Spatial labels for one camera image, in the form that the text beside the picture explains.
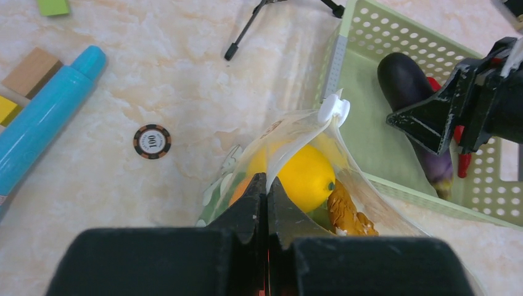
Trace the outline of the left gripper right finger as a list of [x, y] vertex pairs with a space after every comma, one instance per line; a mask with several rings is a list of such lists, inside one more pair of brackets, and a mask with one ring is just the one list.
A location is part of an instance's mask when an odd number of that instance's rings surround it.
[[275, 179], [267, 193], [270, 295], [475, 295], [451, 247], [432, 237], [326, 231]]

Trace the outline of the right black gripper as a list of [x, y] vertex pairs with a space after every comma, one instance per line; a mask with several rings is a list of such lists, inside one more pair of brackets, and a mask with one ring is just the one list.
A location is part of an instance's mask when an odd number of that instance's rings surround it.
[[522, 39], [502, 38], [483, 59], [462, 60], [439, 91], [386, 123], [435, 155], [449, 148], [458, 125], [464, 154], [493, 136], [522, 143]]

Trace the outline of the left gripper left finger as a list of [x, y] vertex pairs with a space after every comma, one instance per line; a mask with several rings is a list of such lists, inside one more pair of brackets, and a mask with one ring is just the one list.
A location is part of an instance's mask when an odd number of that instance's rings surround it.
[[257, 295], [266, 176], [216, 220], [191, 228], [92, 228], [76, 236], [48, 295]]

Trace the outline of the red toy chili pepper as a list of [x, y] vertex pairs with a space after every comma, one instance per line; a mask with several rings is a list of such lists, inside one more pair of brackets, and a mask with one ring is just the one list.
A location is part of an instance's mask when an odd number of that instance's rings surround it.
[[[429, 81], [429, 84], [431, 85], [433, 91], [438, 91], [439, 89], [441, 89], [441, 85], [433, 77], [427, 77], [427, 80]], [[462, 135], [463, 135], [463, 131], [464, 131], [464, 126], [458, 125], [455, 127], [455, 130], [453, 133], [453, 139], [454, 139], [456, 145], [458, 145], [460, 143]], [[471, 164], [471, 159], [472, 159], [471, 154], [464, 154], [462, 152], [458, 153], [457, 175], [459, 178], [467, 177], [467, 171]]]

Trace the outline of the orange toy ginger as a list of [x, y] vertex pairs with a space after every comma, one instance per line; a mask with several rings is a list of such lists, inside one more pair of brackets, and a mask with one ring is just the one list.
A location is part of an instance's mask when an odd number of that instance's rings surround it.
[[351, 195], [337, 179], [333, 192], [327, 199], [329, 221], [338, 236], [378, 236], [374, 223], [359, 212]]

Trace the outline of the clear zip top bag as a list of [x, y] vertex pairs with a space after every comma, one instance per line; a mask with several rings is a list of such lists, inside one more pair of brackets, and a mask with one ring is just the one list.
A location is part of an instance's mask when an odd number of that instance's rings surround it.
[[222, 295], [483, 295], [446, 243], [363, 176], [339, 128], [350, 103], [289, 112], [232, 148], [197, 225], [231, 231]]

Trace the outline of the yellow toy lemon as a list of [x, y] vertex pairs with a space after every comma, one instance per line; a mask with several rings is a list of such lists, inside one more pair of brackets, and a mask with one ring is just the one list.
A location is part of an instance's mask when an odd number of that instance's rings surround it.
[[[253, 153], [247, 165], [248, 175], [266, 173], [268, 158], [289, 141], [276, 141], [262, 145]], [[288, 198], [304, 213], [323, 204], [333, 192], [336, 183], [334, 169], [322, 152], [306, 144], [288, 160], [277, 173]]]

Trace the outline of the green toy cabbage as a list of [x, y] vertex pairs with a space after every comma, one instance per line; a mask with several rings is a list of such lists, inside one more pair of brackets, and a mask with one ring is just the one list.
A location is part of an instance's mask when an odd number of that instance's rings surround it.
[[222, 195], [226, 191], [233, 176], [233, 171], [236, 168], [236, 163], [242, 153], [243, 148], [240, 145], [233, 146], [222, 163], [218, 179], [204, 190], [202, 201], [204, 208], [197, 219], [196, 227], [205, 227], [222, 212], [222, 210], [220, 210]]

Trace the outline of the red orange toy pepper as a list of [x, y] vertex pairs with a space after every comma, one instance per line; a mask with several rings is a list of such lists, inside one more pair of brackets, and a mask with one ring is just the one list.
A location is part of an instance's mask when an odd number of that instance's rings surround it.
[[244, 194], [245, 190], [247, 189], [248, 185], [250, 184], [250, 181], [252, 179], [252, 175], [246, 176], [235, 188], [230, 200], [228, 206], [230, 207], [233, 203], [235, 203], [242, 195]]

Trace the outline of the light green plastic basket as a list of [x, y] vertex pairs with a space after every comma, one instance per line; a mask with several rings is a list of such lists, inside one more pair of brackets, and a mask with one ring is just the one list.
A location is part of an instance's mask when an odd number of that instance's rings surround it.
[[[522, 40], [505, 37], [478, 53], [376, 1], [349, 1], [326, 49], [317, 99], [342, 88], [351, 103], [342, 137], [383, 193], [448, 213], [522, 227], [522, 183], [500, 178], [503, 140], [522, 142]], [[409, 56], [441, 89], [392, 111], [377, 80], [381, 60]], [[430, 152], [473, 154], [467, 178], [440, 200], [410, 142]]]

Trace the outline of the poker chip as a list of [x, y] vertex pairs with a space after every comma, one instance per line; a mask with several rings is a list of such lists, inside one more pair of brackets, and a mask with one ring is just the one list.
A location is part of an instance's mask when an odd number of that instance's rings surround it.
[[135, 132], [133, 147], [142, 158], [160, 159], [166, 156], [171, 148], [171, 134], [162, 125], [144, 125]]

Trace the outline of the blue cylinder toy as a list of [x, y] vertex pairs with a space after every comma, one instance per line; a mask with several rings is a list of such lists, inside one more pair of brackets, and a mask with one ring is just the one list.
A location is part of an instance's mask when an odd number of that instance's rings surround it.
[[1, 202], [92, 94], [107, 63], [104, 51], [88, 46], [63, 66], [1, 133]]

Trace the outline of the yellow wooden block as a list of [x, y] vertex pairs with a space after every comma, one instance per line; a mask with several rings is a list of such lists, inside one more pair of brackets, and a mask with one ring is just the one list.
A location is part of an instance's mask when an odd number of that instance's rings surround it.
[[0, 120], [1, 126], [7, 127], [14, 118], [23, 110], [21, 105], [1, 96], [0, 97]]

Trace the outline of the brown wooden block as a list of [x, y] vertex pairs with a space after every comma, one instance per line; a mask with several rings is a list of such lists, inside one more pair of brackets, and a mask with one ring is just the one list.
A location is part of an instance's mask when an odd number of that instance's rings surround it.
[[31, 100], [62, 66], [58, 57], [35, 47], [2, 80], [2, 85]]

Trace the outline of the green wooden block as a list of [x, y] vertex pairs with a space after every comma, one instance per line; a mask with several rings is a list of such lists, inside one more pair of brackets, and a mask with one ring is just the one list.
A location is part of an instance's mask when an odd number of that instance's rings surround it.
[[42, 16], [53, 17], [70, 13], [68, 0], [37, 0], [36, 3]]

